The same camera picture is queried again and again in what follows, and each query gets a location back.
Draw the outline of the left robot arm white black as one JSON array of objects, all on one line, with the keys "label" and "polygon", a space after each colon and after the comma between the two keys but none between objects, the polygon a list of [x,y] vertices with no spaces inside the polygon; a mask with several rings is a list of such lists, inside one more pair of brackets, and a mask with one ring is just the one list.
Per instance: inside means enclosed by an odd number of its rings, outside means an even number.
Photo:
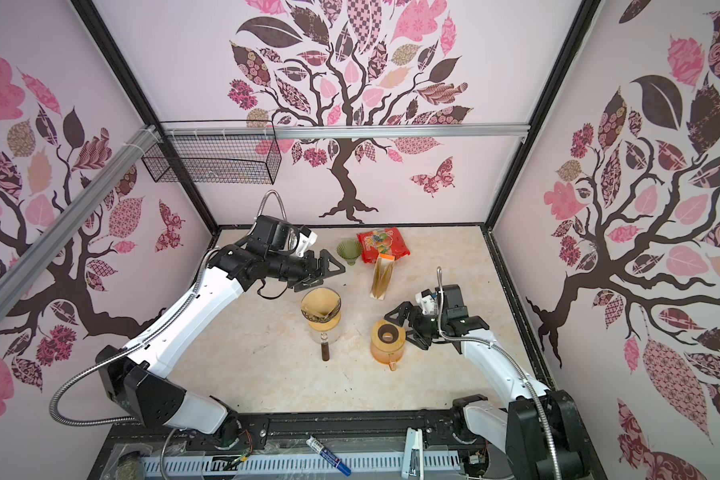
[{"label": "left robot arm white black", "polygon": [[168,376],[211,321],[252,286],[272,279],[300,292],[343,274],[345,266],[328,250],[313,251],[316,240],[307,227],[263,215],[246,236],[211,251],[193,286],[158,320],[122,348],[100,352],[108,399],[143,426],[194,430],[231,444],[241,430],[237,413]]}]

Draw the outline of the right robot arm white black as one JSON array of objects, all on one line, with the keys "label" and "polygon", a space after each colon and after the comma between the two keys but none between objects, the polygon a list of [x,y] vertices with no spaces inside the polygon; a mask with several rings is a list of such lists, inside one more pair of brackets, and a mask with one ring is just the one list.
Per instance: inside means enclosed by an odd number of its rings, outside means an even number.
[{"label": "right robot arm white black", "polygon": [[505,454],[517,479],[584,479],[595,462],[573,398],[527,372],[500,344],[488,323],[469,313],[456,284],[416,294],[384,316],[421,350],[448,343],[485,377],[501,403],[479,396],[454,403],[455,435],[481,437]]}]

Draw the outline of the orange glass pitcher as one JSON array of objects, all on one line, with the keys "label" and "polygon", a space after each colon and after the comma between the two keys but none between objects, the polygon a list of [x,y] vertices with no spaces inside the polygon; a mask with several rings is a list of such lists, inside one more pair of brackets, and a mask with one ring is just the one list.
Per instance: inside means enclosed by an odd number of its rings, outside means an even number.
[{"label": "orange glass pitcher", "polygon": [[373,337],[370,352],[377,362],[386,365],[391,371],[396,371],[404,355],[404,348],[404,338],[398,338],[391,343],[387,343],[383,338]]}]

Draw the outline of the clear glass carafe brown handle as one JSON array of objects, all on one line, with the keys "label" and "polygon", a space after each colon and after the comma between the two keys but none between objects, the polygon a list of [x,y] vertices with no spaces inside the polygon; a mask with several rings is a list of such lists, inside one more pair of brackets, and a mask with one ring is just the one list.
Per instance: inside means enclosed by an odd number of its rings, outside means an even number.
[{"label": "clear glass carafe brown handle", "polygon": [[320,347],[321,360],[328,362],[331,358],[331,345],[341,337],[342,330],[339,327],[327,331],[311,330],[310,335]]}]

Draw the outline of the orange coffee filter pack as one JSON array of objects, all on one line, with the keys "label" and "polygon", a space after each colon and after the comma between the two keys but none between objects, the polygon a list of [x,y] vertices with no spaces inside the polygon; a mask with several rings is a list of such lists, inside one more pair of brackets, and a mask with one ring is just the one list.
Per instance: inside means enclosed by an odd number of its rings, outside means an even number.
[{"label": "orange coffee filter pack", "polygon": [[379,254],[375,267],[370,296],[376,300],[383,300],[392,278],[395,264],[395,257],[387,254]]}]

